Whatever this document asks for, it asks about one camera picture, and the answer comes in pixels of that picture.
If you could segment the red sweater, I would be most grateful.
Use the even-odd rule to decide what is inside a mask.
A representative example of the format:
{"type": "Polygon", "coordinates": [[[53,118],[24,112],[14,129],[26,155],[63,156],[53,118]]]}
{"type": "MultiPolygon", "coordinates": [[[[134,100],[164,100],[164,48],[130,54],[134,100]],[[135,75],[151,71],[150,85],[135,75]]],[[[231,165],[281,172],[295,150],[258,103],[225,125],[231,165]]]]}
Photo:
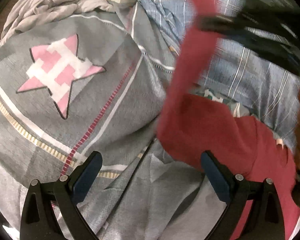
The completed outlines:
{"type": "Polygon", "coordinates": [[[215,55],[210,33],[191,27],[181,45],[160,115],[157,137],[175,160],[198,170],[200,156],[210,150],[233,173],[252,181],[271,178],[279,194],[285,238],[299,230],[300,208],[291,197],[294,185],[294,150],[238,101],[209,88],[199,79],[215,55]]]}

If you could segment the blue plaid pillow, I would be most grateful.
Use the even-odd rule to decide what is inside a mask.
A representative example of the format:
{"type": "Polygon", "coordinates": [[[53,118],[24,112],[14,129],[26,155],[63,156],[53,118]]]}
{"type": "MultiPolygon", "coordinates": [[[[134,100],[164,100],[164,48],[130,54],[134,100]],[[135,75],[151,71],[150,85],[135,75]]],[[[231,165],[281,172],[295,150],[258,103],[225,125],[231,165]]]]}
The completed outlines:
{"type": "MultiPolygon", "coordinates": [[[[138,0],[158,25],[174,53],[180,49],[194,9],[191,0],[138,0]]],[[[239,43],[218,42],[215,55],[199,79],[211,89],[238,101],[272,129],[290,149],[296,147],[294,129],[300,108],[300,79],[239,43]]]]}

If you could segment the grey star-print bed sheet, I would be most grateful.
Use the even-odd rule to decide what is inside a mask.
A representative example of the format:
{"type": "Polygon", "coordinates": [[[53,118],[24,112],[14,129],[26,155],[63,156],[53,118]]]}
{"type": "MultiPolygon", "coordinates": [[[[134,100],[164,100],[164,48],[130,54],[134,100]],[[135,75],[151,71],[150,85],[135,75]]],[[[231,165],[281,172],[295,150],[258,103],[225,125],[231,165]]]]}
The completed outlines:
{"type": "Polygon", "coordinates": [[[0,41],[0,211],[21,229],[31,181],[93,151],[78,209],[99,239],[204,239],[221,214],[206,178],[155,138],[190,0],[19,0],[0,41]]]}

